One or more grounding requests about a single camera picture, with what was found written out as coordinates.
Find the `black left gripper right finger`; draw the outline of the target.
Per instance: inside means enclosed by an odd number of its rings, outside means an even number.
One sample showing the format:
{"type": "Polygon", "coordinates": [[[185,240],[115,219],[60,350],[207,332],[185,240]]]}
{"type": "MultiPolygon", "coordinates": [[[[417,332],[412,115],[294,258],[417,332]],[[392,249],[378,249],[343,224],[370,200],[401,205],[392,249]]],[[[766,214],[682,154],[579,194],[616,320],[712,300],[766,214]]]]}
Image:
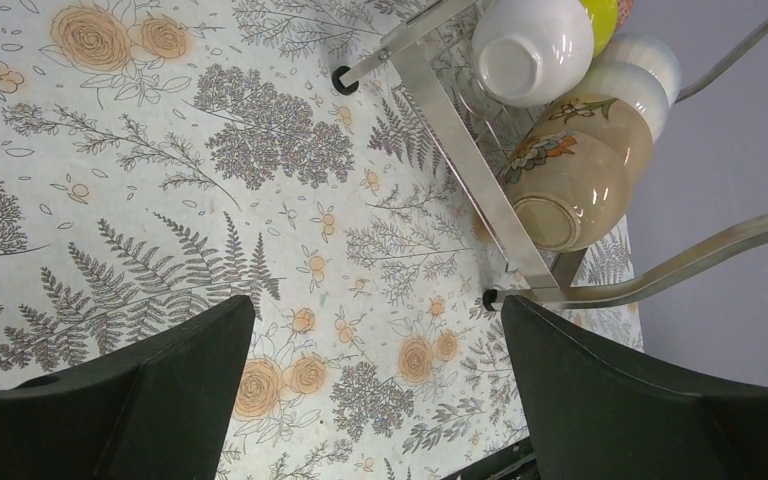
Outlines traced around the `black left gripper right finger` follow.
{"type": "Polygon", "coordinates": [[[768,387],[692,371],[520,296],[501,323],[544,479],[768,479],[768,387]]]}

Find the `stainless steel dish rack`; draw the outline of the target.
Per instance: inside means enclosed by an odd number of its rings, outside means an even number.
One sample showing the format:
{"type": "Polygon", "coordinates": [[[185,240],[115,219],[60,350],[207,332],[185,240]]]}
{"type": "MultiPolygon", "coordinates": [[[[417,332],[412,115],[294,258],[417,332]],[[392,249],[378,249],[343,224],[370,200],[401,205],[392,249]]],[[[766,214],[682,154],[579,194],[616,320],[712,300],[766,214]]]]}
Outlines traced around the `stainless steel dish rack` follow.
{"type": "Polygon", "coordinates": [[[449,97],[420,47],[466,12],[481,14],[477,1],[434,1],[391,30],[373,54],[353,66],[339,66],[332,75],[336,91],[351,95],[361,79],[390,63],[411,93],[421,124],[441,152],[508,267],[527,283],[521,296],[547,307],[595,309],[630,304],[704,272],[747,250],[768,244],[768,213],[727,228],[628,281],[603,286],[572,286],[585,251],[560,254],[546,263],[515,212],[505,200],[479,138],[472,135],[458,111],[468,105],[449,97]]]}

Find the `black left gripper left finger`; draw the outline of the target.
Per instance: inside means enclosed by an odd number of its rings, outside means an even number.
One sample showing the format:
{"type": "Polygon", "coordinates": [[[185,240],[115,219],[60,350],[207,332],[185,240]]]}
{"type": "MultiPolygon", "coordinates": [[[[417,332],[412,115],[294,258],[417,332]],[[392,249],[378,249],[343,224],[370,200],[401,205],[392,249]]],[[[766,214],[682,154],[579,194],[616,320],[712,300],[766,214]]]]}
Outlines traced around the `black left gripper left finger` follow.
{"type": "Polygon", "coordinates": [[[0,479],[212,479],[255,323],[231,297],[148,339],[0,389],[0,479]]]}

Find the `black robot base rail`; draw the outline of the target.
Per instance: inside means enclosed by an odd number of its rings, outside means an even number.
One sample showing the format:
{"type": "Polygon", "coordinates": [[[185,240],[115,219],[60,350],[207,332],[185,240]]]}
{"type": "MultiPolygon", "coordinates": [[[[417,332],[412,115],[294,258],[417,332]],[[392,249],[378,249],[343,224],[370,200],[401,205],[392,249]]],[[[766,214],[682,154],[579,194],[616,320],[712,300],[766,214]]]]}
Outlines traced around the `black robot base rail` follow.
{"type": "Polygon", "coordinates": [[[526,437],[445,477],[445,480],[539,480],[540,478],[531,438],[526,437]]]}

